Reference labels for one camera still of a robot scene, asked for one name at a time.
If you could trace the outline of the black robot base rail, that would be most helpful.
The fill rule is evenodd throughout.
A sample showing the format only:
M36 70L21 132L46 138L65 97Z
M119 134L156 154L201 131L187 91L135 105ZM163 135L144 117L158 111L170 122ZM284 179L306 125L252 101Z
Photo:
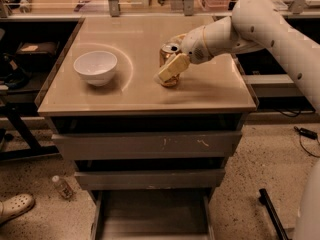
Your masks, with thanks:
M276 233L277 233L279 240L291 240L288 237L288 235L287 235L287 233L286 233L286 231L285 231L285 229L284 229L284 227L283 227L283 225L277 215L277 212L273 206L273 203L268 195L267 190L265 188L261 188L259 190L259 193L260 193L259 201L266 208L266 210L269 214L269 217L272 221L272 224L276 230Z

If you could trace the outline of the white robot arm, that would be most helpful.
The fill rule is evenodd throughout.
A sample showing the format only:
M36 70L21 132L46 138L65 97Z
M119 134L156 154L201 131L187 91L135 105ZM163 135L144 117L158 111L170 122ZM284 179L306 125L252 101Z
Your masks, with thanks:
M286 22L270 0L238 0L232 15L180 36L180 51L157 74L160 83L225 54L266 49L301 93L320 110L320 45Z

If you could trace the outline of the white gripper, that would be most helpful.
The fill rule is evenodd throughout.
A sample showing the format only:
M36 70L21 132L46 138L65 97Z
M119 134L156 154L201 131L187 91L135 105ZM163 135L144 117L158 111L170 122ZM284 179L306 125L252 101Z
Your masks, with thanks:
M181 52L172 54L154 75L154 80L159 84L172 81L177 75L185 71L190 62L201 64L210 61L213 56L208 51L204 40L205 26L191 30L187 34L179 34L172 41L181 44Z

